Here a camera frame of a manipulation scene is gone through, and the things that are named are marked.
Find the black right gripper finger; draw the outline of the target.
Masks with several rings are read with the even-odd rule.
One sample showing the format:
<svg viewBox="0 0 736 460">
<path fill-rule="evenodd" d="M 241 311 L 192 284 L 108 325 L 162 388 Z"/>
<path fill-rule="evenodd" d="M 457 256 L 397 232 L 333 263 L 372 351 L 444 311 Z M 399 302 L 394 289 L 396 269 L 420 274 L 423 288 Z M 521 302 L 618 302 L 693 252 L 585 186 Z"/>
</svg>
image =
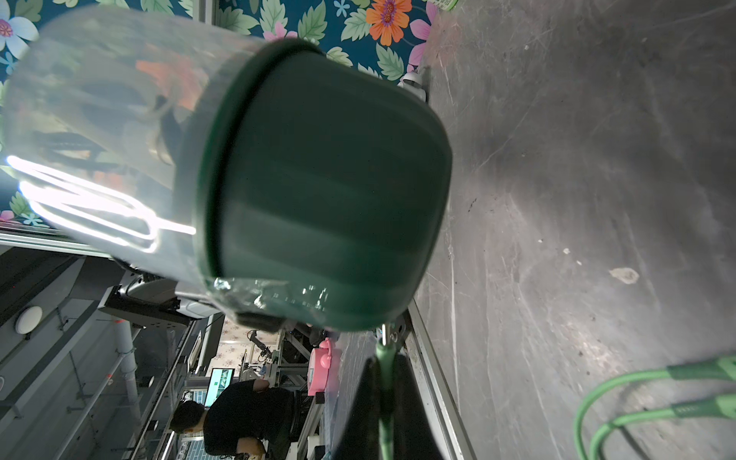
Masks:
<svg viewBox="0 0 736 460">
<path fill-rule="evenodd" d="M 333 458 L 441 459 L 410 361 L 379 345 L 368 358 Z"/>
</svg>

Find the pink object on bench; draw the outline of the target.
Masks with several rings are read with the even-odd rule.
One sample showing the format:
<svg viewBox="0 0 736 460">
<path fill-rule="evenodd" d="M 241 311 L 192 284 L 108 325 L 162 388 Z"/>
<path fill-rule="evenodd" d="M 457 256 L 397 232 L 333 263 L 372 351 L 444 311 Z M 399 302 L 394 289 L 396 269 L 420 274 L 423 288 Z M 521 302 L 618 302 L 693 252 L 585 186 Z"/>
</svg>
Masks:
<svg viewBox="0 0 736 460">
<path fill-rule="evenodd" d="M 337 390 L 341 355 L 342 351 L 331 337 L 312 349 L 307 375 L 309 396 Z"/>
</svg>

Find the person in black shirt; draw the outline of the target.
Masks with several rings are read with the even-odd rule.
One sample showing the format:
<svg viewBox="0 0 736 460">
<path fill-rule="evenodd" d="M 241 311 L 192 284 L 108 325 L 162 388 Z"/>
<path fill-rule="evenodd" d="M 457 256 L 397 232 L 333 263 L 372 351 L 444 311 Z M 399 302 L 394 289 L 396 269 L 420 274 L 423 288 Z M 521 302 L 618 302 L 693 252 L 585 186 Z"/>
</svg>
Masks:
<svg viewBox="0 0 736 460">
<path fill-rule="evenodd" d="M 200 433 L 212 456 L 285 459 L 291 446 L 296 396 L 263 379 L 232 383 L 210 407 L 181 402 L 169 423 L 177 434 Z"/>
</svg>

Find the computer monitor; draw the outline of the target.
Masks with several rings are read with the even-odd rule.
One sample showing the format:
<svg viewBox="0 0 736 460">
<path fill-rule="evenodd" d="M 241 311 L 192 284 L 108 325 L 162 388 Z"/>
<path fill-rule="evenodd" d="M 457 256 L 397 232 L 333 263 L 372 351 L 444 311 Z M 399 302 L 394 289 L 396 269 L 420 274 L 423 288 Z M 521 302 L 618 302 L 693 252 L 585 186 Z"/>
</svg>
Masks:
<svg viewBox="0 0 736 460">
<path fill-rule="evenodd" d="M 216 402 L 220 394 L 232 383 L 234 375 L 234 368 L 214 368 L 212 370 L 203 402 L 206 408 Z"/>
</svg>

